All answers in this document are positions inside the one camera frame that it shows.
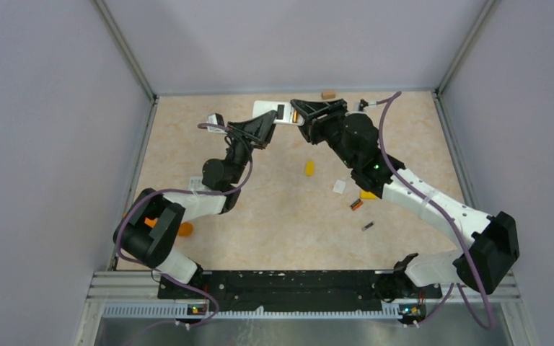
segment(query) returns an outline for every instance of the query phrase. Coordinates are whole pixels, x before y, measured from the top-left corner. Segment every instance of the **yellow block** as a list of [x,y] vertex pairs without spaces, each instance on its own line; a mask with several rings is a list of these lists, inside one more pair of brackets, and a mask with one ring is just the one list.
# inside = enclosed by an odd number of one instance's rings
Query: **yellow block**
[[304,173],[311,177],[313,175],[313,171],[315,170],[315,164],[313,161],[307,161],[307,166],[304,168]]
[[377,199],[377,196],[374,195],[374,193],[372,192],[367,192],[367,191],[360,191],[360,198],[362,199],[365,199],[365,200],[376,200]]

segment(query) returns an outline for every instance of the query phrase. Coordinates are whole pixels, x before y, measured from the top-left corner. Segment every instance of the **gray wall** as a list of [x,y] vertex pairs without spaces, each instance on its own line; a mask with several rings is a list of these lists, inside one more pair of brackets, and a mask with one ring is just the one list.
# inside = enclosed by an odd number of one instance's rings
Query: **gray wall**
[[68,345],[149,102],[89,1],[0,1],[0,345]]
[[554,345],[554,1],[502,1],[446,103],[481,206],[518,222],[515,276]]
[[154,91],[430,89],[485,0],[107,0]]

